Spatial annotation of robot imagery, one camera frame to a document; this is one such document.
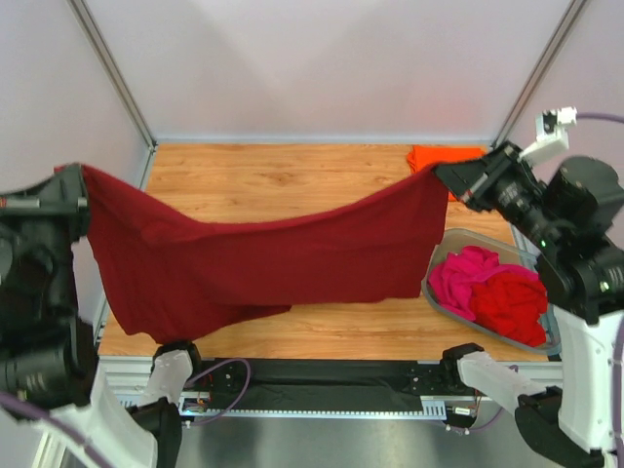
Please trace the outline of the dark red t shirt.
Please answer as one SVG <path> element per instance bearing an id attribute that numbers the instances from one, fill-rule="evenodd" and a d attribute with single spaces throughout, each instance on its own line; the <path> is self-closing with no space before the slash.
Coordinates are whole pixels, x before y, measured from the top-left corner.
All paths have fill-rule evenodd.
<path id="1" fill-rule="evenodd" d="M 347 206 L 268 222 L 202 222 L 91 166 L 88 241 L 127 334 L 168 344 L 295 305 L 414 298 L 446 222 L 423 170 Z"/>

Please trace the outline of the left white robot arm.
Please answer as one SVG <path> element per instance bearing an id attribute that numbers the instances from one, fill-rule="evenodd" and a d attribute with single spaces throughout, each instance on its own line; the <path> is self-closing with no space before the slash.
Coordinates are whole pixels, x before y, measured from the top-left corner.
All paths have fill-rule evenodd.
<path id="1" fill-rule="evenodd" d="M 72 247 L 90 220 L 78 164 L 1 197 L 1 406 L 88 467 L 173 467 L 178 401 L 199 351 L 188 341 L 159 347 L 139 401 L 119 403 L 79 315 Z"/>

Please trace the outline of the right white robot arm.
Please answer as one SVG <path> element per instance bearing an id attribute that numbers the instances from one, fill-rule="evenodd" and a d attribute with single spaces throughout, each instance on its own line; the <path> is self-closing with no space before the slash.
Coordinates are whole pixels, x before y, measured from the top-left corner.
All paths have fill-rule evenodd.
<path id="1" fill-rule="evenodd" d="M 623 205 L 616 170 L 588 156 L 562 161 L 549 182 L 505 143 L 435 167 L 469 209 L 496 211 L 539 250 L 539 279 L 561 339 L 563 383 L 546 386 L 469 343 L 444 359 L 463 385 L 511 413 L 526 444 L 564 467 L 623 463 L 623 252 L 607 235 Z"/>

